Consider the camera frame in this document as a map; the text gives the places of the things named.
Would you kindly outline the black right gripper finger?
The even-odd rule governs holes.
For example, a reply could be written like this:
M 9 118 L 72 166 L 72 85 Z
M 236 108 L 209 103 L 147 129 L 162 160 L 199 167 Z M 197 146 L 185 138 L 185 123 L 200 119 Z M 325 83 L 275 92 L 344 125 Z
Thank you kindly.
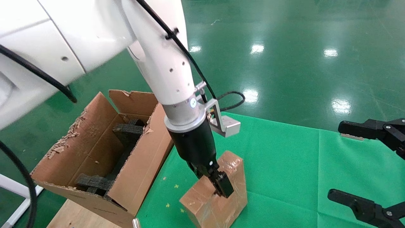
M 373 119 L 368 119 L 364 123 L 342 121 L 339 124 L 338 132 L 379 140 L 395 151 L 399 157 L 405 159 L 405 120 L 403 118 L 386 122 Z
M 328 191 L 328 199 L 349 207 L 355 218 L 366 224 L 378 228 L 404 228 L 400 219 L 405 217 L 405 202 L 383 208 L 374 201 L 337 189 Z

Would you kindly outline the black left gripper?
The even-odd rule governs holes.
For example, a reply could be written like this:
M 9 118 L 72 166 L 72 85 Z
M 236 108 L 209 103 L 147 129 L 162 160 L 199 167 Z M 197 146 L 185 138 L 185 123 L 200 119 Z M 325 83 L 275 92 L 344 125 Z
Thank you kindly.
M 208 120 L 194 130 L 184 133 L 169 132 L 181 159 L 198 179 L 208 174 L 217 195 L 228 198 L 234 192 L 227 173 L 220 171 L 216 161 L 214 136 Z

